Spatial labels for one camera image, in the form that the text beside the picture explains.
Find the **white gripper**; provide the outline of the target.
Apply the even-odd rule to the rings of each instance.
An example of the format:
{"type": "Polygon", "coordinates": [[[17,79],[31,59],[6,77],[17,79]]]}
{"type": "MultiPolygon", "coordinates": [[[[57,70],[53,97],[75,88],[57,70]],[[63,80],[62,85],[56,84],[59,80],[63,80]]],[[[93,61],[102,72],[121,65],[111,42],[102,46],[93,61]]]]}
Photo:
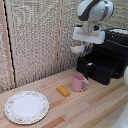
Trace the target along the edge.
{"type": "MultiPolygon", "coordinates": [[[[81,27],[75,27],[73,32],[73,39],[95,43],[95,44],[102,44],[105,39],[105,32],[104,31],[92,31],[92,32],[84,32],[81,27]]],[[[84,52],[88,51],[88,46],[85,46],[84,52]]]]}

